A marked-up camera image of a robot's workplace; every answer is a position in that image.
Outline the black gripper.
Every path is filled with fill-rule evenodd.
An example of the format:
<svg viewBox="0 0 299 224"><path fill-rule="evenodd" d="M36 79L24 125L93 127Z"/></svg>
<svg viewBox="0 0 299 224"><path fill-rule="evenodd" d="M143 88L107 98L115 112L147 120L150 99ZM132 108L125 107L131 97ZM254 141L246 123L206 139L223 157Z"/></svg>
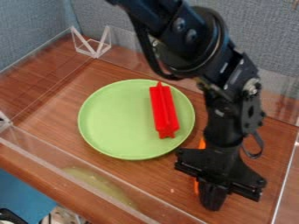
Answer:
<svg viewBox="0 0 299 224"><path fill-rule="evenodd" d="M180 148L174 167L199 181L200 203L210 211L220 210L231 193L259 201L267 186L267 180L243 162L239 147Z"/></svg>

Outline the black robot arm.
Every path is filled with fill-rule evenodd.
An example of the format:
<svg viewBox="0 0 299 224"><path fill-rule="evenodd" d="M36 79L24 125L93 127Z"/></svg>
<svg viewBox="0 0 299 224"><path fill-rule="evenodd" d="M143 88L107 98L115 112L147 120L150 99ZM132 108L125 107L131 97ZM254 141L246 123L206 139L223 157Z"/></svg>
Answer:
<svg viewBox="0 0 299 224"><path fill-rule="evenodd" d="M218 211L232 193L258 201L267 180L243 162L256 159L246 137L263 140L262 83L258 68L230 39L220 14L186 0L105 0L129 17L150 67L168 80L195 79L208 122L202 150L180 148L175 169L195 177L200 203Z"/></svg>

